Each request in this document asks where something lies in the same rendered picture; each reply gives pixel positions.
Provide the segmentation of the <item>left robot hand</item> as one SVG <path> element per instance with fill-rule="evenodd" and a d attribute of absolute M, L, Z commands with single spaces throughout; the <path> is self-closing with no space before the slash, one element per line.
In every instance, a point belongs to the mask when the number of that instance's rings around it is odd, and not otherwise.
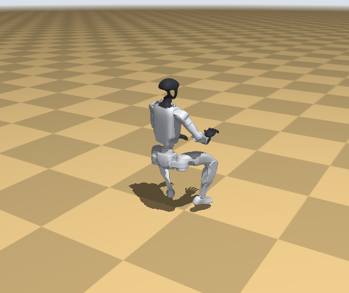
<path fill-rule="evenodd" d="M 188 140 L 188 138 L 187 138 L 187 136 L 185 136 L 185 135 L 182 135 L 182 134 L 180 134 L 180 136 L 179 136 L 179 139 L 184 139 L 184 140 Z"/>

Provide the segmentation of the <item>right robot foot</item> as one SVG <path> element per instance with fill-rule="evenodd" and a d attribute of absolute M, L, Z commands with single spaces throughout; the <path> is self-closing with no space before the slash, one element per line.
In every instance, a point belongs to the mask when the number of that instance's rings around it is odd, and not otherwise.
<path fill-rule="evenodd" d="M 213 199 L 211 197 L 205 196 L 205 198 L 201 199 L 201 196 L 196 196 L 193 201 L 194 204 L 208 204 L 212 203 Z"/>

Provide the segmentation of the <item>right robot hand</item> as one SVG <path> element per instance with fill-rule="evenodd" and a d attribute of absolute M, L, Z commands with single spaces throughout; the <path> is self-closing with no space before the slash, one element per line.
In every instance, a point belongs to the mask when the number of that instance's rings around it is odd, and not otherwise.
<path fill-rule="evenodd" d="M 219 131 L 216 130 L 216 129 L 214 129 L 214 128 L 212 128 L 212 129 L 209 128 L 208 130 L 204 130 L 204 135 L 205 135 L 206 137 L 209 138 L 209 139 L 207 140 L 207 143 L 210 142 L 211 137 L 213 137 L 213 136 L 215 135 L 215 133 L 219 133 Z"/>

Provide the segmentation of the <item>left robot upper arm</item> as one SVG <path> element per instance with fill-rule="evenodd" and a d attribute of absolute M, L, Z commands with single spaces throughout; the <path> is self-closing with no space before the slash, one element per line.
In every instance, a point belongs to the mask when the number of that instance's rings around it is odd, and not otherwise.
<path fill-rule="evenodd" d="M 157 102 L 159 102 L 159 101 L 155 101 L 155 102 L 153 102 L 153 103 L 151 103 L 151 104 L 149 105 L 149 109 L 150 109 L 150 113 L 151 113 L 151 126 L 152 126 L 152 128 L 154 128 L 154 125 L 153 125 L 153 108 L 154 108 L 154 105 L 155 105 Z"/>

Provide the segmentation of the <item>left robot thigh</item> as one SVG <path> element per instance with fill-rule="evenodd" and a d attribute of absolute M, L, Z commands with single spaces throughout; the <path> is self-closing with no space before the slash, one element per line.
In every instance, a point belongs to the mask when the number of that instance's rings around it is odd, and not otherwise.
<path fill-rule="evenodd" d="M 157 165 L 157 153 L 161 151 L 161 146 L 160 145 L 155 145 L 151 149 L 151 160 L 152 164 Z"/>

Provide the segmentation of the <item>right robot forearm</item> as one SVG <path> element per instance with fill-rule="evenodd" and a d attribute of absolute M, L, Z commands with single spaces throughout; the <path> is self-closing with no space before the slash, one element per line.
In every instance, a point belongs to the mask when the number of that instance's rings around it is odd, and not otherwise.
<path fill-rule="evenodd" d="M 207 145 L 207 140 L 209 139 L 208 137 L 206 137 L 201 131 L 199 131 L 199 133 L 204 137 L 202 140 L 199 141 L 199 143 L 205 144 Z"/>

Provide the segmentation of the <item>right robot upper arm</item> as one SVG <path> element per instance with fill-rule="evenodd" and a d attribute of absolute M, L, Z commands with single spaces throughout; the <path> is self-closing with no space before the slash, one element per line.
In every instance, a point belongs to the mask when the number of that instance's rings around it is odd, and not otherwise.
<path fill-rule="evenodd" d="M 189 114 L 184 111 L 184 110 L 180 110 L 180 109 L 176 109 L 173 112 L 173 115 L 175 117 L 175 120 L 182 124 L 186 130 L 188 130 L 189 133 L 192 134 L 192 139 L 195 142 L 199 142 L 200 140 L 202 140 L 204 137 L 199 133 L 199 131 L 197 130 L 195 124 L 193 123 L 193 121 L 190 119 Z"/>

